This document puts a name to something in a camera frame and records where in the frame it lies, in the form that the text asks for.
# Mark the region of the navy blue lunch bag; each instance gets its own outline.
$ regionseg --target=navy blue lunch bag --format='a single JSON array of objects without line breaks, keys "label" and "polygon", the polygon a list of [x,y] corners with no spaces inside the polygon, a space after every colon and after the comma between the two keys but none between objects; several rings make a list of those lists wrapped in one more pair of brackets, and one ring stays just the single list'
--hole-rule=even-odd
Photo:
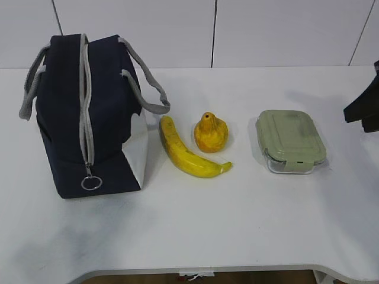
[{"label": "navy blue lunch bag", "polygon": [[[141,96],[130,56],[163,105]],[[37,123],[62,198],[138,191],[147,156],[144,110],[170,103],[133,48],[118,35],[88,42],[85,34],[53,36],[31,66],[20,118]]]}]

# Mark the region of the bag handle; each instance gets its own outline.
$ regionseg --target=bag handle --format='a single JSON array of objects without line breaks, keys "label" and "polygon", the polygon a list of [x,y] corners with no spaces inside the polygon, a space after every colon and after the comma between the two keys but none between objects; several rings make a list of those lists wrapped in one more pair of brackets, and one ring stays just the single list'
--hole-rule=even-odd
[{"label": "bag handle", "polygon": [[136,96],[138,102],[140,105],[150,111],[153,114],[166,114],[170,110],[170,103],[167,100],[166,92],[163,89],[163,87],[157,82],[157,80],[154,78],[154,76],[151,74],[149,68],[146,66],[146,64],[143,62],[141,57],[136,53],[136,51],[132,48],[130,43],[128,43],[125,39],[122,37],[118,38],[119,43],[123,43],[129,52],[129,54],[132,56],[132,58],[138,63],[139,66],[141,66],[141,69],[144,73],[144,76],[149,83],[150,86],[154,87],[159,93],[160,93],[160,101],[163,103],[163,105],[156,105],[156,104],[150,104],[144,100],[142,97],[140,88],[138,87],[137,82],[134,80],[132,75],[128,70],[122,69],[121,75],[123,77],[126,77],[129,81],[129,84],[134,92],[134,95]]},{"label": "bag handle", "polygon": [[40,81],[41,74],[46,71],[46,66],[43,65],[40,67],[40,65],[49,48],[50,44],[42,47],[36,59],[34,59],[33,64],[28,71],[28,75],[26,76],[23,104],[21,105],[18,113],[18,116],[24,120],[29,120],[31,117],[33,99],[37,96],[38,83]]}]

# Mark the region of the banana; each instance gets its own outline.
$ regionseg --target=banana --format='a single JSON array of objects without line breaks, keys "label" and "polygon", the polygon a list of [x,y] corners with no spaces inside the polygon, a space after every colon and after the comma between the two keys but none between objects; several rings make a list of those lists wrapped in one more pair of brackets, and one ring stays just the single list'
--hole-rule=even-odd
[{"label": "banana", "polygon": [[189,151],[178,135],[174,121],[164,115],[159,123],[160,137],[168,156],[183,172],[199,178],[213,178],[232,167],[231,162],[217,164]]}]

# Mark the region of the green lid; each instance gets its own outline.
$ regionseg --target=green lid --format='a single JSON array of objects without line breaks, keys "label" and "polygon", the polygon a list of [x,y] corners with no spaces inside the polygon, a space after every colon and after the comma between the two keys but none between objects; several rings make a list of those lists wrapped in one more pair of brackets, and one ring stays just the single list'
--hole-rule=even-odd
[{"label": "green lid", "polygon": [[286,172],[304,172],[322,163],[325,146],[310,116],[302,111],[264,111],[256,122],[259,145]]}]

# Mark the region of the zipper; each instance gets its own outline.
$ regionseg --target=zipper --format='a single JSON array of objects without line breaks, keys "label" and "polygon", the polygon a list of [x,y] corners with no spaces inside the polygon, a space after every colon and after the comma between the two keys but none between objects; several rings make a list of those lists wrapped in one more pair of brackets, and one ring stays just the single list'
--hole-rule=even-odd
[{"label": "zipper", "polygon": [[[81,35],[79,84],[79,101],[81,105],[79,117],[79,140],[87,173],[87,177],[83,178],[81,185],[83,189],[93,191],[102,185],[102,179],[98,176],[93,176],[91,171],[91,167],[95,162],[95,146],[91,118],[89,116],[89,105],[92,98],[92,80],[91,69],[89,67],[88,40],[85,34]],[[86,181],[90,179],[95,179],[95,185],[87,187]]]}]

